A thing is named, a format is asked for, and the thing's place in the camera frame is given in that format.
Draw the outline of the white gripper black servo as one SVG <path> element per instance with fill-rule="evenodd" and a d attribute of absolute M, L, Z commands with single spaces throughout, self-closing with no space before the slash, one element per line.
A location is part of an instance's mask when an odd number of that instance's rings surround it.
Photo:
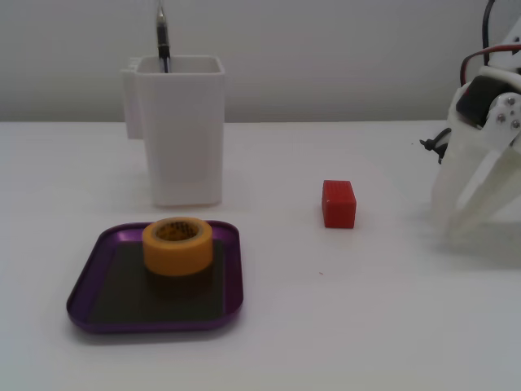
<path fill-rule="evenodd" d="M 520 267 L 520 73 L 483 66 L 453 97 L 431 211 L 458 269 Z"/>

